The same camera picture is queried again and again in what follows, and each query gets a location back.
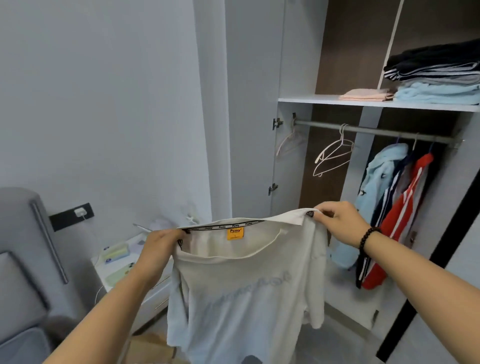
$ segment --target person's left hand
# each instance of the person's left hand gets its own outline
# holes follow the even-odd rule
[[[142,253],[133,266],[132,273],[145,280],[149,288],[156,285],[173,253],[178,239],[185,237],[180,229],[152,231],[148,234]]]

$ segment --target person's right arm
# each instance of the person's right arm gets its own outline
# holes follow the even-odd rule
[[[370,225],[349,202],[324,202],[315,220],[341,242],[359,247]],[[402,244],[373,232],[365,252],[397,283],[459,363],[480,363],[480,290]]]

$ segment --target red garment with white stripes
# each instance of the red garment with white stripes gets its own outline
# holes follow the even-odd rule
[[[419,180],[432,161],[433,155],[428,153],[415,163],[415,166],[411,172],[410,185],[395,201],[392,209],[390,212],[388,212],[387,216],[380,225],[383,235],[386,235],[396,241],[398,241],[400,238],[400,235],[407,226],[408,221],[415,214],[413,196],[415,192],[421,194],[421,190],[423,189],[422,186],[419,191],[417,191]],[[372,290],[381,285],[386,277],[387,274],[385,271],[374,262],[361,286],[366,290]]]

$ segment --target forearm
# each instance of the forearm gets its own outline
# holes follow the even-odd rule
[[[149,286],[133,269],[93,308],[45,361],[116,363]]]
[[[368,238],[365,252],[397,283],[460,363],[480,362],[477,288],[380,233]]]

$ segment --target white t-shirt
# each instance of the white t-shirt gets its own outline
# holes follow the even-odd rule
[[[324,320],[327,234],[309,211],[188,228],[174,254],[167,343],[192,364],[237,364],[249,355],[288,363],[304,312],[314,328]],[[242,229],[243,238],[227,240]]]

